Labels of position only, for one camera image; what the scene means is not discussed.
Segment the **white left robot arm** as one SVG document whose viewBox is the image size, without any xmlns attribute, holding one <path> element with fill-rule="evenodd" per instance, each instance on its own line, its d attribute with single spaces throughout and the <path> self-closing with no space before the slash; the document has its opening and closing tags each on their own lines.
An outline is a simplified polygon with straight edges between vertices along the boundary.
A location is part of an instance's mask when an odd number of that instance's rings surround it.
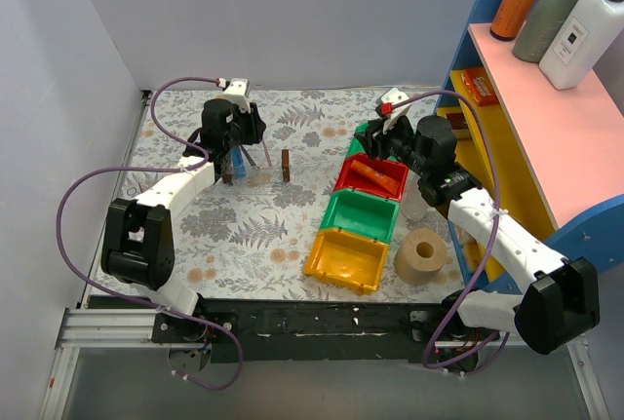
<svg viewBox="0 0 624 420">
<path fill-rule="evenodd" d="M 151 302 L 177 311 L 174 330 L 185 341 L 200 340 L 208 320 L 195 310 L 199 294 L 175 272 L 174 220 L 220 179 L 230 151 L 260 144 L 265 129 L 254 102 L 231 96 L 206 101 L 201 126 L 187 139 L 176 171 L 108 208 L 102 271 L 133 286 Z"/>
</svg>

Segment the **blue toothpaste tube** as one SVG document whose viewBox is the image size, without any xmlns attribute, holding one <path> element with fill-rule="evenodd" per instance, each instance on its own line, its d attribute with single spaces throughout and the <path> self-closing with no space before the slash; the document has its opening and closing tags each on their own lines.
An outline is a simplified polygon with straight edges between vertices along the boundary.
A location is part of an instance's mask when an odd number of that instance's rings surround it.
<svg viewBox="0 0 624 420">
<path fill-rule="evenodd" d="M 246 176 L 246 167 L 240 147 L 233 147 L 230 151 L 230 156 L 233 176 L 237 179 L 244 178 Z"/>
</svg>

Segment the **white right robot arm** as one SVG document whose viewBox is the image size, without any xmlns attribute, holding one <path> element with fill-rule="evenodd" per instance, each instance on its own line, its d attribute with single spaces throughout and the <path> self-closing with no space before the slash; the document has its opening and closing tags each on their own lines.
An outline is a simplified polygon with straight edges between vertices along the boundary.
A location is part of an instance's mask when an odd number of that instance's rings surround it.
<svg viewBox="0 0 624 420">
<path fill-rule="evenodd" d="M 423 200 L 485 246 L 519 291 L 501 294 L 468 285 L 441 315 L 443 332 L 463 339 L 475 328 L 519 335 L 548 355 L 600 322 L 598 272 L 585 258 L 570 260 L 533 237 L 503 211 L 481 182 L 456 161 L 448 120 L 432 115 L 416 126 L 400 117 L 368 122 L 355 135 L 373 160 L 393 157 L 418 179 Z"/>
</svg>

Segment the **clear glass tray brown handles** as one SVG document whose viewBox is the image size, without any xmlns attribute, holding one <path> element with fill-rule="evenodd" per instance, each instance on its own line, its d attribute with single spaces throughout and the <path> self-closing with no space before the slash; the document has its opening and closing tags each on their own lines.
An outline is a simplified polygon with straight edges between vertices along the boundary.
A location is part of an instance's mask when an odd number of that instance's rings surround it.
<svg viewBox="0 0 624 420">
<path fill-rule="evenodd" d="M 247 150 L 253 157 L 255 151 L 250 151 L 249 149 Z M 293 174 L 290 165 L 290 155 L 287 150 L 278 150 L 276 154 L 270 153 L 273 163 L 272 168 L 267 167 L 263 149 L 260 149 L 259 154 L 260 157 L 258 159 L 253 157 L 256 163 L 260 166 L 259 170 L 253 169 L 243 156 L 246 167 L 246 176 L 244 178 L 237 179 L 232 173 L 231 156 L 229 153 L 224 163 L 221 181 L 228 186 L 235 185 L 240 187 L 260 187 L 282 183 L 287 184 L 292 181 Z"/>
</svg>

